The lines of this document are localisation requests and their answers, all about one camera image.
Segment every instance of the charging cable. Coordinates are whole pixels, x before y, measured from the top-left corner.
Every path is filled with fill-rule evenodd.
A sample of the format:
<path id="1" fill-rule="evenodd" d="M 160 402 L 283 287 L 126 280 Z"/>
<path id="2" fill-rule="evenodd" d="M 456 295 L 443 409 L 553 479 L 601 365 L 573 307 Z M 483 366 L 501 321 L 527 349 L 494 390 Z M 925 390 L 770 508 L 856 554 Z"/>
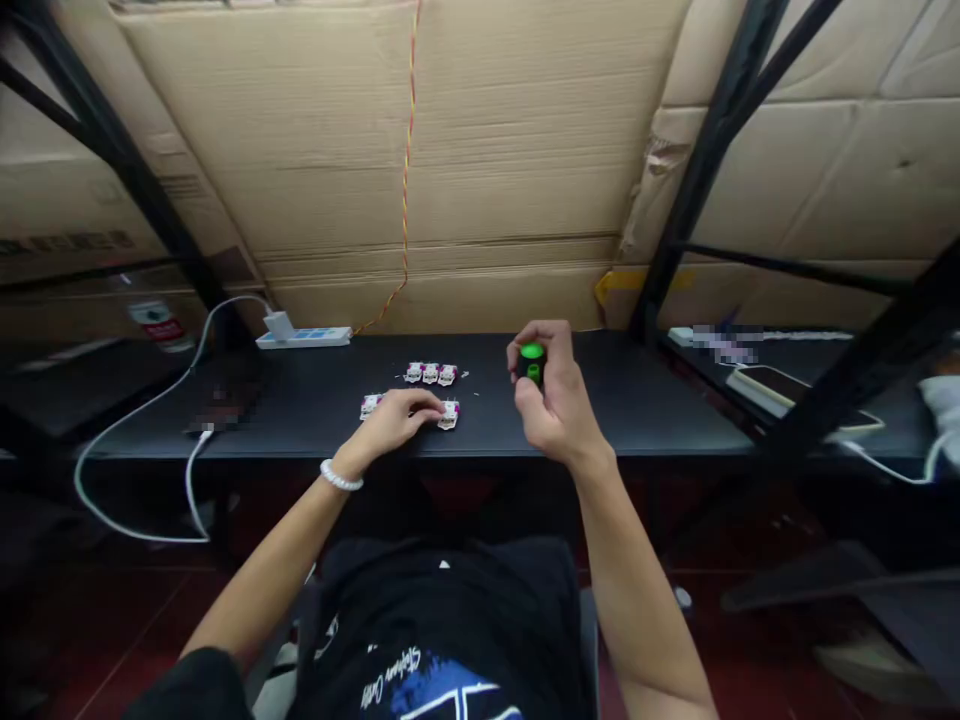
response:
<path id="1" fill-rule="evenodd" d="M 883 472 L 890 477 L 896 478 L 897 480 L 901 480 L 905 483 L 909 483 L 910 485 L 930 485 L 937 479 L 937 458 L 940 457 L 940 452 L 943 450 L 943 446 L 947 444 L 947 440 L 950 439 L 952 435 L 953 432 L 946 432 L 938 437 L 933 445 L 930 446 L 930 450 L 927 451 L 927 459 L 923 463 L 922 478 L 908 478 L 906 475 L 901 475 L 896 470 L 874 460 L 872 457 L 870 457 L 870 455 L 867 454 L 867 451 L 864 450 L 862 446 L 855 442 L 847 440 L 845 442 L 841 442 L 840 445 L 843 445 L 848 450 L 853 451 L 875 468 L 883 470 Z"/>
<path id="2" fill-rule="evenodd" d="M 224 307 L 225 305 L 229 305 L 230 303 L 237 302 L 239 300 L 256 300 L 259 303 L 263 303 L 263 306 L 267 309 L 267 318 L 273 319 L 273 318 L 277 318 L 278 316 L 282 316 L 282 319 L 286 321 L 285 313 L 275 313 L 273 311 L 273 308 L 270 307 L 270 304 L 259 295 L 237 295 L 236 297 L 232 297 L 229 300 L 224 300 L 222 303 L 215 306 L 210 311 L 210 314 L 207 315 L 207 321 L 204 323 L 203 332 L 200 335 L 200 342 L 197 343 L 197 352 L 193 356 L 193 360 L 191 361 L 189 367 L 187 367 L 183 375 L 180 376 L 180 379 L 177 380 L 175 383 L 173 383 L 173 385 L 168 387 L 166 390 L 164 390 L 162 393 L 160 393 L 156 397 L 151 398 L 150 400 L 147 400 L 147 402 L 145 402 L 143 405 L 138 407 L 136 410 L 130 411 L 129 413 L 124 415 L 122 418 L 117 420 L 115 423 L 107 427 L 105 430 L 101 431 L 99 435 L 97 435 L 93 440 L 90 441 L 90 443 L 83 449 L 83 452 L 80 453 L 80 457 L 77 458 L 77 464 L 73 468 L 73 487 L 77 491 L 77 495 L 79 496 L 80 501 L 87 507 L 87 509 L 90 512 L 92 512 L 97 517 L 97 519 L 99 519 L 102 523 L 104 523 L 110 529 L 116 530 L 118 533 L 122 533 L 123 535 L 127 535 L 128 537 L 132 537 L 137 540 L 147 540 L 149 542 L 166 542 L 166 543 L 210 542 L 210 535 L 207 533 L 206 528 L 203 526 L 203 523 L 200 520 L 200 511 L 197 509 L 197 504 L 194 501 L 192 473 L 193 473 L 194 461 L 197 459 L 197 456 L 200 454 L 200 451 L 207 444 L 210 438 L 213 437 L 213 433 L 214 433 L 213 427 L 207 426 L 203 430 L 203 432 L 200 434 L 200 439 L 197 441 L 196 447 L 193 449 L 193 452 L 190 453 L 190 458 L 187 460 L 187 469 L 186 469 L 186 472 L 184 473 L 184 485 L 186 486 L 187 503 L 190 506 L 190 515 L 193 518 L 194 525 L 196 525 L 197 532 L 200 533 L 200 535 L 197 537 L 171 538 L 171 537 L 163 537 L 160 535 L 149 535 L 147 533 L 138 532 L 137 530 L 131 530 L 130 528 L 124 527 L 120 523 L 111 519 L 103 510 L 97 507 L 96 503 L 94 503 L 93 500 L 90 499 L 90 496 L 87 495 L 86 491 L 84 490 L 83 463 L 86 462 L 87 456 L 90 455 L 90 452 L 93 450 L 94 447 L 96 447 L 97 443 L 103 440 L 103 438 L 105 438 L 111 431 L 123 425 L 123 423 L 125 423 L 127 420 L 132 418 L 134 415 L 139 414 L 140 412 L 146 410 L 148 407 L 153 405 L 155 402 L 169 395 L 171 392 L 176 390 L 177 387 L 184 380 L 190 377 L 190 375 L 193 373 L 194 368 L 197 366 L 197 363 L 200 362 L 200 357 L 203 355 L 203 348 L 207 342 L 207 335 L 210 333 L 210 324 L 211 324 L 211 321 L 213 320 L 213 316 L 216 314 L 217 310 L 219 310 L 220 308 Z"/>

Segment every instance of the white power strip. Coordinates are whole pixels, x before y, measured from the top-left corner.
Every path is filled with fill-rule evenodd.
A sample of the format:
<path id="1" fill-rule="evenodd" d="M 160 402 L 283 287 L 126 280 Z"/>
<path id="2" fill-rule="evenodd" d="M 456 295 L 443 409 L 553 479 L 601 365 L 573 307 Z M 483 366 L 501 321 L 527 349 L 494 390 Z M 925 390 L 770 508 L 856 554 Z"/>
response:
<path id="1" fill-rule="evenodd" d="M 272 332 L 257 338 L 261 350 L 291 350 L 306 347 L 334 347 L 349 345 L 353 330 L 343 328 L 302 328 L 288 340 L 278 340 Z"/>

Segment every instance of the printed graphic on t-shirt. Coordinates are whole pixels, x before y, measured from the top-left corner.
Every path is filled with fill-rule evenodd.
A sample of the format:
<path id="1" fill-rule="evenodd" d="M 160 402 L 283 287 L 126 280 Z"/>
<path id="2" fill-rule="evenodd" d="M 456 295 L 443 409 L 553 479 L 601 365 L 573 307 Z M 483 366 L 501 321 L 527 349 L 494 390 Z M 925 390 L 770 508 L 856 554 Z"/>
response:
<path id="1" fill-rule="evenodd" d="M 468 670 L 456 660 L 410 647 L 368 683 L 360 708 L 370 714 L 389 704 L 399 720 L 522 720 L 520 710 L 499 685 Z"/>

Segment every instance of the hand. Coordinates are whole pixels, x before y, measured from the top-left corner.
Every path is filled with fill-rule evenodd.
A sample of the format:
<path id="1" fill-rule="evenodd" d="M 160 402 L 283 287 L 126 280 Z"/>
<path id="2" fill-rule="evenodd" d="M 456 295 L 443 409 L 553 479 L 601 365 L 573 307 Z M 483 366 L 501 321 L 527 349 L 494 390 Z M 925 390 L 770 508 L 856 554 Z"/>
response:
<path id="1" fill-rule="evenodd" d="M 520 347 L 538 342 L 547 349 L 541 394 L 530 378 L 517 379 Z M 514 401 L 523 416 L 527 441 L 572 471 L 613 458 L 590 407 L 580 366 L 573 359 L 573 338 L 566 320 L 534 320 L 507 346 L 507 369 L 516 384 Z"/>
<path id="2" fill-rule="evenodd" d="M 420 407 L 411 415 L 415 407 Z M 337 475 L 356 480 L 384 453 L 388 453 L 417 434 L 426 422 L 443 417 L 443 403 L 429 390 L 390 390 L 370 417 L 357 428 L 331 462 Z"/>

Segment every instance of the cardboard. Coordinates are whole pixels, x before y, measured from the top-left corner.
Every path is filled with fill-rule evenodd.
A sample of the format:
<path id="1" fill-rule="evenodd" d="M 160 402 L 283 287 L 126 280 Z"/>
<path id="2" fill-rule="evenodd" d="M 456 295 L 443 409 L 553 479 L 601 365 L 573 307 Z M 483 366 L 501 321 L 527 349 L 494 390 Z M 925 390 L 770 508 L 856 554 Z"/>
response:
<path id="1" fill-rule="evenodd" d="M 691 255 L 693 260 L 702 259 Z M 648 266 L 616 266 L 609 275 L 614 285 L 604 294 L 606 326 L 625 330 L 640 297 Z M 626 282 L 617 282 L 617 275 Z M 670 292 L 657 318 L 657 325 L 719 324 L 731 320 L 740 304 L 753 291 L 756 271 L 730 263 L 683 264 L 677 270 Z"/>
<path id="2" fill-rule="evenodd" d="M 826 267 L 876 277 L 913 280 L 925 261 L 871 260 L 826 262 Z M 873 293 L 806 280 L 782 273 L 756 271 L 756 290 L 746 299 L 736 322 L 765 327 L 833 327 L 862 330 L 889 305 Z"/>
<path id="3" fill-rule="evenodd" d="M 461 245 L 414 246 L 408 254 L 410 272 L 524 267 L 549 263 L 607 262 L 619 244 L 616 236 L 565 238 L 544 241 L 530 238 Z M 399 246 L 378 250 L 285 255 L 271 253 L 260 261 L 268 280 L 304 280 L 338 275 L 389 273 L 402 267 Z"/>
<path id="4" fill-rule="evenodd" d="M 562 317 L 576 330 L 603 326 L 593 287 L 606 263 L 423 273 L 412 277 L 370 334 L 514 332 L 538 317 Z M 357 327 L 374 319 L 397 277 L 273 283 L 294 325 Z"/>
<path id="5" fill-rule="evenodd" d="M 262 284 L 243 238 L 133 55 L 106 0 L 54 0 L 57 22 L 224 282 Z"/>
<path id="6" fill-rule="evenodd" d="M 652 137 L 667 148 L 692 148 L 705 113 L 662 108 Z M 791 223 L 820 187 L 859 113 L 852 102 L 761 106 L 731 145 L 691 240 L 780 255 Z M 622 257 L 628 262 L 644 263 L 653 256 L 686 172 L 685 162 L 665 167 L 657 160 L 658 151 L 648 155 L 625 229 Z"/>
<path id="7" fill-rule="evenodd" d="M 253 292 L 257 292 L 255 286 L 235 288 L 231 294 Z M 158 296 L 167 302 L 183 327 L 199 339 L 207 312 L 189 289 L 160 290 L 149 296 L 139 293 L 7 296 L 0 303 L 0 338 L 8 343 L 83 342 L 106 337 L 143 339 L 146 335 L 130 318 L 127 305 Z M 262 305 L 251 300 L 235 303 L 235 307 L 252 332 L 266 332 Z"/>
<path id="8" fill-rule="evenodd" d="M 618 232 L 686 5 L 426 2 L 411 243 Z M 412 9 L 118 20 L 250 249 L 292 256 L 399 244 Z"/>
<path id="9" fill-rule="evenodd" d="M 70 112 L 19 36 L 0 37 L 0 54 Z M 168 254 L 113 170 L 5 86 L 0 128 L 0 283 Z M 221 279 L 254 279 L 235 245 L 217 244 L 210 214 L 189 214 Z"/>
<path id="10" fill-rule="evenodd" d="M 960 235 L 960 99 L 871 101 L 783 244 L 790 257 L 932 259 Z"/>
<path id="11" fill-rule="evenodd" d="M 883 81 L 886 98 L 960 97 L 960 3 L 933 0 Z"/>
<path id="12" fill-rule="evenodd" d="M 791 0 L 770 55 L 811 3 Z M 694 0 L 668 75 L 664 106 L 709 104 L 745 6 L 746 0 Z M 769 102 L 875 95 L 925 6 L 926 0 L 844 0 L 784 75 Z M 947 37 L 955 42 L 957 35 L 944 33 L 938 42 Z"/>

